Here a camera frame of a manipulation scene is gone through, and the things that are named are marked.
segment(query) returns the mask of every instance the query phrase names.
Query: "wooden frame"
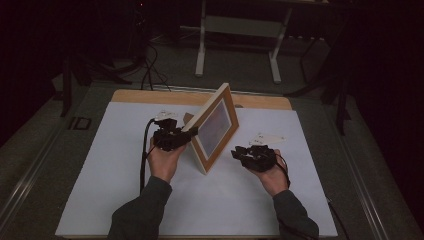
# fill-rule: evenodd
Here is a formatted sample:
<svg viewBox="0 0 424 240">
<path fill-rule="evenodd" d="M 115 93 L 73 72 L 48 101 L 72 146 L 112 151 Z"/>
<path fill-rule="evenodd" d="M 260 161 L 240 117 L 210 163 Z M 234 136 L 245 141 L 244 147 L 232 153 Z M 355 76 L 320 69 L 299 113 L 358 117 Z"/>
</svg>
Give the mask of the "wooden frame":
<svg viewBox="0 0 424 240">
<path fill-rule="evenodd" d="M 192 127 L 198 127 L 199 134 L 192 138 L 191 145 L 201 171 L 207 174 L 239 127 L 228 83 L 221 85 L 182 131 Z"/>
</svg>

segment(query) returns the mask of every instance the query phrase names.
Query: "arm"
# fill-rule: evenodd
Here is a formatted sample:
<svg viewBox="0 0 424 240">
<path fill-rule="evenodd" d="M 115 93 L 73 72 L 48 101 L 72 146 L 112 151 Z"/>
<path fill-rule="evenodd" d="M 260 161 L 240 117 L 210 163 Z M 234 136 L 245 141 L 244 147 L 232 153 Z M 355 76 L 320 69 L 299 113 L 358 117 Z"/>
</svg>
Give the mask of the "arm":
<svg viewBox="0 0 424 240">
<path fill-rule="evenodd" d="M 278 162 L 287 171 L 287 166 L 280 157 L 280 151 L 276 149 L 275 153 Z M 318 239 L 317 224 L 308 217 L 301 202 L 288 190 L 286 176 L 279 167 L 274 166 L 266 172 L 249 171 L 259 178 L 265 190 L 273 198 L 280 235 L 283 239 L 308 239 L 307 237 Z"/>
<path fill-rule="evenodd" d="M 108 240 L 157 239 L 165 205 L 171 195 L 169 185 L 177 169 L 182 146 L 165 152 L 151 144 L 148 158 L 151 177 L 140 196 L 124 204 L 112 215 Z"/>
<path fill-rule="evenodd" d="M 273 200 L 283 239 L 318 239 L 318 225 L 308 217 L 306 209 L 293 192 L 282 191 Z"/>
<path fill-rule="evenodd" d="M 157 239 L 159 225 L 171 192 L 169 183 L 151 176 L 139 197 L 113 213 L 107 239 Z"/>
</svg>

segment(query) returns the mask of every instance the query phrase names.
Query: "wooden table edge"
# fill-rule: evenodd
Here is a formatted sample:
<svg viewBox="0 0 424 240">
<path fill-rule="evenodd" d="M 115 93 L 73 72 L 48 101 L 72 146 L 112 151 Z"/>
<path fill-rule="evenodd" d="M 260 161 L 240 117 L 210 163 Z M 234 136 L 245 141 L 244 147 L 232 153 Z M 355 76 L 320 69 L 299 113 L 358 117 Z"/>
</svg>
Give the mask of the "wooden table edge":
<svg viewBox="0 0 424 240">
<path fill-rule="evenodd" d="M 111 102 L 152 103 L 202 106 L 213 93 L 205 92 L 166 92 L 132 89 L 118 89 Z M 232 93 L 234 105 L 244 108 L 292 110 L 289 99 L 285 97 L 260 96 Z"/>
</svg>

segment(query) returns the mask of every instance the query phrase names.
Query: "white paper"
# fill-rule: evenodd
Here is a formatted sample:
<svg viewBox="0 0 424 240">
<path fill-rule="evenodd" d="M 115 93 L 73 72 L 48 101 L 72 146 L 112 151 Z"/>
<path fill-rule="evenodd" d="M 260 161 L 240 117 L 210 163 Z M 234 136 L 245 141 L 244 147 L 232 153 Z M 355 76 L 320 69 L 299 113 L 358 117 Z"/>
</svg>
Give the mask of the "white paper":
<svg viewBox="0 0 424 240">
<path fill-rule="evenodd" d="M 110 103 L 56 230 L 58 236 L 107 235 L 112 213 L 139 194 L 144 130 L 161 110 L 184 116 L 198 106 Z M 181 155 L 173 192 L 160 225 L 162 236 L 276 236 L 271 197 L 231 156 L 258 132 L 284 136 L 270 144 L 287 161 L 290 189 L 318 224 L 321 236 L 337 236 L 327 200 L 295 111 L 236 109 L 240 127 L 215 165 L 203 175 L 190 147 Z M 178 119 L 177 126 L 183 124 Z M 150 136 L 157 129 L 152 125 Z M 149 177 L 146 166 L 146 181 Z"/>
</svg>

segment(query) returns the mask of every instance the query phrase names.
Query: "white table leg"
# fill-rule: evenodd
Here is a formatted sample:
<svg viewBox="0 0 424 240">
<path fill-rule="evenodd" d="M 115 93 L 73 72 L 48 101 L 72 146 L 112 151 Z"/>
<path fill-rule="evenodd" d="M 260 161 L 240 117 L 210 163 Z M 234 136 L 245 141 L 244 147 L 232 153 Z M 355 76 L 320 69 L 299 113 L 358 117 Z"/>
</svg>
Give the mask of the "white table leg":
<svg viewBox="0 0 424 240">
<path fill-rule="evenodd" d="M 277 55 L 278 55 L 278 51 L 280 50 L 281 43 L 283 42 L 283 39 L 284 39 L 284 34 L 287 29 L 287 24 L 289 23 L 291 12 L 292 12 L 291 8 L 287 9 L 284 23 L 281 24 L 280 33 L 278 34 L 278 37 L 277 37 L 277 44 L 275 45 L 274 50 L 272 52 L 269 52 L 269 62 L 271 65 L 272 78 L 274 79 L 274 83 L 276 84 L 281 83 L 280 71 L 278 70 Z"/>
<path fill-rule="evenodd" d="M 196 72 L 197 77 L 203 76 L 203 66 L 205 64 L 205 18 L 206 18 L 206 0 L 202 1 L 202 17 L 200 19 L 200 46 L 197 54 Z"/>
</svg>

